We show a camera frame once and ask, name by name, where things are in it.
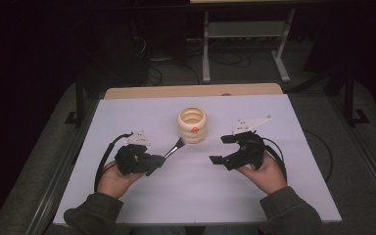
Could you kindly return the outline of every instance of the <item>person's left hand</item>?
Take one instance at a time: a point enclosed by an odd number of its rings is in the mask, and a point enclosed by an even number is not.
[[[103,172],[99,185],[97,186],[97,192],[109,195],[116,199],[121,198],[130,185],[145,175],[145,173],[123,175],[118,170],[116,161],[106,164]]]

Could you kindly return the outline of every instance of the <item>hand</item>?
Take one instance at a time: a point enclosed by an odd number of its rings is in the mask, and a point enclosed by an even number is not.
[[[264,193],[270,195],[282,188],[287,187],[285,178],[279,165],[266,151],[263,155],[263,163],[259,169],[251,164],[238,167],[237,170],[254,182]]]
[[[104,193],[116,199],[121,198],[130,185],[145,175],[145,173],[123,175],[116,167],[116,161],[106,164],[103,172],[97,192]]]

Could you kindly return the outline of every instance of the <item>white table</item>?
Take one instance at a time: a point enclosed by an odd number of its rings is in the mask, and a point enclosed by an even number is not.
[[[98,106],[69,185],[55,216],[85,201],[93,192],[95,172],[109,143],[123,133],[143,129],[152,145],[148,153],[164,155],[178,139],[176,116],[188,106],[203,108],[209,134],[196,145],[186,145],[151,176],[133,184],[121,198],[117,223],[129,225],[245,224],[266,221],[259,205],[265,195],[236,170],[213,165],[210,155],[227,156],[238,145],[224,145],[238,118],[272,116],[257,134],[282,149],[288,183],[319,212],[322,221],[341,217],[316,165],[287,95],[199,96],[102,100]],[[124,144],[116,143],[108,161]]]

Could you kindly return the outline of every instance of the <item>person's right hand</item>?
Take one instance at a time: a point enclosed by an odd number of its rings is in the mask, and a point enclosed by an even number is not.
[[[237,170],[254,182],[264,193],[270,195],[287,187],[285,178],[279,165],[266,151],[263,155],[263,163],[259,169],[254,165],[238,167]]]

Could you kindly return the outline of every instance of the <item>sleeve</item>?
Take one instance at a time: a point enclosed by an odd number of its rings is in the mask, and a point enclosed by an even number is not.
[[[260,201],[267,216],[266,233],[271,235],[323,234],[318,212],[291,187],[283,188]]]
[[[64,213],[69,234],[115,234],[116,219],[123,202],[94,193],[76,209]]]

